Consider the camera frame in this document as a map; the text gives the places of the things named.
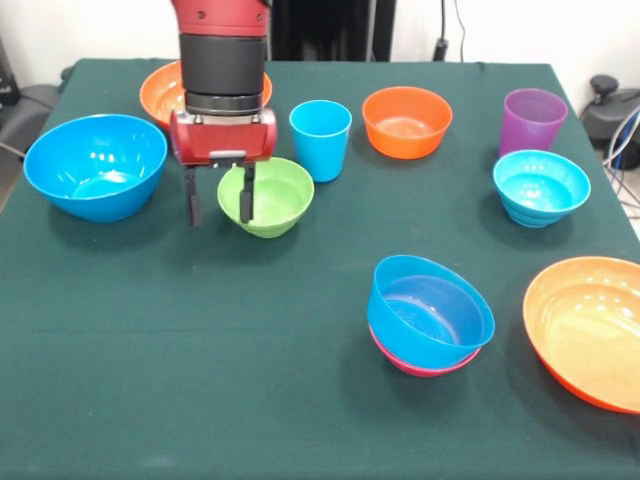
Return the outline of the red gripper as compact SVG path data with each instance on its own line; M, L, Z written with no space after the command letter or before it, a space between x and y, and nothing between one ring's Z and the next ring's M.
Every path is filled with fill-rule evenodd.
M169 132L174 156L185 168L185 191L189 225L202 224L201 202L197 194L196 168L233 166L269 160L275 149L278 127L275 113L263 109L243 116L191 114L185 110L170 115ZM244 167L240 192L240 220L254 217L255 165Z

